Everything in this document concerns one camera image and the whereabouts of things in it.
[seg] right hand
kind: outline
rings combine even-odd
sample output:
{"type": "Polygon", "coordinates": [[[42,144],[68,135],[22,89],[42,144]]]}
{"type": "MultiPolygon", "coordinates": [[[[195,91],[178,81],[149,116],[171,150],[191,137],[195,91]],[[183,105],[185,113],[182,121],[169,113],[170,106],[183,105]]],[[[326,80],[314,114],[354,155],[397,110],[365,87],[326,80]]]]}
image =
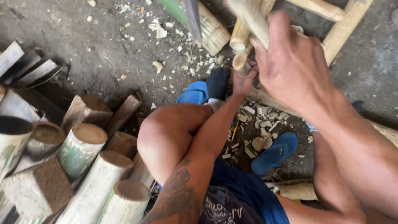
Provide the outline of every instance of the right hand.
{"type": "Polygon", "coordinates": [[[331,96],[342,94],[332,83],[324,51],[316,37],[298,35],[286,11],[269,16],[269,50],[255,40],[259,79],[272,97],[307,119],[333,106],[331,96]]]}

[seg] blue flip-flop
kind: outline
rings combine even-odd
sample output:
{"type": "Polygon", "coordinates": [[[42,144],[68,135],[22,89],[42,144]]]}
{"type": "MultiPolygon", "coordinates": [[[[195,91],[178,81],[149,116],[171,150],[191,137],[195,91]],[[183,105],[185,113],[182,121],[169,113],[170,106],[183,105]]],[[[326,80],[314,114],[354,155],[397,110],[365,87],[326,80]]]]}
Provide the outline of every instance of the blue flip-flop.
{"type": "Polygon", "coordinates": [[[192,103],[202,105],[208,100],[206,82],[197,81],[188,86],[184,93],[178,97],[176,103],[192,103]]]}
{"type": "Polygon", "coordinates": [[[295,134],[291,132],[282,134],[271,147],[253,160],[252,170],[258,175],[263,175],[272,167],[281,166],[296,151],[298,145],[299,142],[295,134]]]}

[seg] man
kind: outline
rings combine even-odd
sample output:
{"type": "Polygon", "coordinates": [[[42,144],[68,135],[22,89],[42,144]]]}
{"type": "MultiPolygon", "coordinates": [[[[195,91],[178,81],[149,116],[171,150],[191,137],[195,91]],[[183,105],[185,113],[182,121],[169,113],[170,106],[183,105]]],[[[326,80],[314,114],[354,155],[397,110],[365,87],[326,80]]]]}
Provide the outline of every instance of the man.
{"type": "MultiPolygon", "coordinates": [[[[269,51],[254,43],[259,79],[275,99],[312,124],[314,187],[327,210],[274,195],[259,177],[216,160],[252,88],[254,67],[247,77],[234,74],[233,94],[220,108],[211,102],[179,103],[157,109],[143,122],[138,150],[163,186],[143,223],[361,224],[366,215],[360,203],[398,219],[397,148],[332,83],[319,39],[298,36],[286,12],[271,14],[269,24],[269,51]]],[[[223,79],[228,71],[218,73],[223,79]]],[[[222,81],[217,84],[225,88],[222,81]]],[[[212,87],[209,97],[223,100],[212,87]]]]}

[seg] concrete floor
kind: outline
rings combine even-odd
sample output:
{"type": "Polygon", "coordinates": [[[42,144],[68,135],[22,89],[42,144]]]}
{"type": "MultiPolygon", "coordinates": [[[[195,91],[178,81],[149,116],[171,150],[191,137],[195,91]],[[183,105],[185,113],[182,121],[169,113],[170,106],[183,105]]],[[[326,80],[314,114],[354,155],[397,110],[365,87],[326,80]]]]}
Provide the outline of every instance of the concrete floor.
{"type": "MultiPolygon", "coordinates": [[[[111,108],[116,108],[130,93],[139,91],[143,98],[140,112],[147,116],[152,103],[157,106],[171,104],[190,83],[206,79],[208,66],[201,67],[195,76],[181,69],[187,64],[184,54],[189,51],[185,44],[188,31],[158,2],[154,1],[150,6],[144,0],[96,2],[97,5],[91,7],[81,0],[0,0],[0,50],[17,39],[23,48],[35,47],[63,65],[60,75],[37,89],[64,110],[75,94],[98,96],[111,108]],[[119,13],[122,4],[129,4],[131,11],[119,13]],[[142,6],[149,12],[148,17],[146,13],[140,16],[142,6]],[[91,22],[87,21],[88,16],[93,17],[91,22]],[[175,22],[174,28],[165,27],[169,32],[166,38],[157,40],[148,28],[154,19],[161,24],[175,22]],[[176,34],[176,28],[185,33],[184,37],[176,34]],[[123,40],[125,35],[132,35],[135,40],[123,40]],[[165,63],[158,75],[153,61],[165,63]]],[[[344,8],[347,0],[328,2],[344,8]]],[[[223,7],[222,1],[204,0],[203,3],[232,32],[235,18],[223,7]]],[[[398,110],[395,109],[398,107],[398,25],[390,18],[396,7],[396,0],[375,1],[341,50],[343,57],[330,67],[330,71],[333,81],[350,101],[365,101],[363,116],[398,129],[398,110]]],[[[279,0],[274,9],[281,8],[290,12],[292,24],[301,25],[306,35],[324,38],[333,26],[330,21],[279,0]]],[[[196,69],[200,58],[202,61],[207,59],[206,51],[200,52],[192,46],[192,53],[198,59],[190,66],[196,69]]],[[[229,46],[220,54],[226,56],[225,64],[231,64],[233,54],[229,46]]],[[[294,130],[281,127],[276,131],[280,134],[293,131],[299,136],[302,146],[296,154],[307,148],[310,150],[305,158],[292,156],[282,169],[271,171],[265,180],[312,176],[313,150],[307,141],[308,128],[300,118],[291,119],[294,130]]],[[[136,126],[137,119],[132,118],[125,128],[136,136],[136,126]]],[[[251,127],[239,139],[251,140],[258,135],[259,130],[251,127]]],[[[247,166],[241,169],[250,171],[247,166]]]]}

